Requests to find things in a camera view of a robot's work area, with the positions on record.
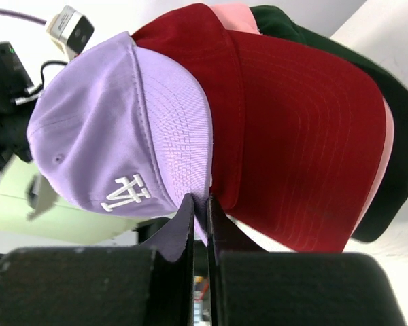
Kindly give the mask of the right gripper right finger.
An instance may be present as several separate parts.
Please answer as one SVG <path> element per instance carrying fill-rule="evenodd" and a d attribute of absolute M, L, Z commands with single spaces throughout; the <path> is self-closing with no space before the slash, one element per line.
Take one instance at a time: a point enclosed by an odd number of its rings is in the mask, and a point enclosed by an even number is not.
<path fill-rule="evenodd" d="M 242 326 L 400 326 L 388 277 L 358 253 L 268 252 L 211 197 L 207 204 L 211 322 Z"/>

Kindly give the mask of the purple LA baseball cap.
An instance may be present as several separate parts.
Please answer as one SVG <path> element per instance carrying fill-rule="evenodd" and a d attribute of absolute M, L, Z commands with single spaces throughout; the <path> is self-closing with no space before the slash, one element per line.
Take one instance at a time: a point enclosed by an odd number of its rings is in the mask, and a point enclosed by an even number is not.
<path fill-rule="evenodd" d="M 206 95 L 182 65 L 120 33 L 72 60 L 37 100 L 33 160 L 56 193 L 95 213 L 155 217 L 195 203 L 207 238 L 213 130 Z"/>

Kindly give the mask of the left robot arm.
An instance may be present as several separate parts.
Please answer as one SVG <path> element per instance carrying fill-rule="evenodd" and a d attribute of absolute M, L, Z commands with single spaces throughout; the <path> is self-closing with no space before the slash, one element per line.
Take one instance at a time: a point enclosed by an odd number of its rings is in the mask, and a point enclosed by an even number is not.
<path fill-rule="evenodd" d="M 31 162 L 27 127 L 43 87 L 34 86 L 11 43 L 0 42 L 0 171 L 13 156 Z"/>

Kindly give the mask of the black NY baseball cap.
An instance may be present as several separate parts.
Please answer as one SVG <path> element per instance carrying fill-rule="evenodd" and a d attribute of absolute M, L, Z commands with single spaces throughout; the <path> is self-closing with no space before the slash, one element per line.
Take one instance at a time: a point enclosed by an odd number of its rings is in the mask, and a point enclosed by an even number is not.
<path fill-rule="evenodd" d="M 408 198 L 408 89 L 391 73 L 367 57 L 327 37 L 297 25 L 278 7 L 251 8 L 258 30 L 334 54 L 367 73 L 378 85 L 386 104 L 385 148 L 391 151 L 375 196 L 356 226 L 352 238 L 360 242 L 377 240 L 388 228 Z"/>

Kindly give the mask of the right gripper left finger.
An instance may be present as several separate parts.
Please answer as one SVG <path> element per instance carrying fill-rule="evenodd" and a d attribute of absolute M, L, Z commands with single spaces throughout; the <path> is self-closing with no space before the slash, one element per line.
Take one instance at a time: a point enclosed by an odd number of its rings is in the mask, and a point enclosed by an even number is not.
<path fill-rule="evenodd" d="M 130 247 L 33 247 L 0 259 L 0 325 L 191 325 L 194 201 Z"/>

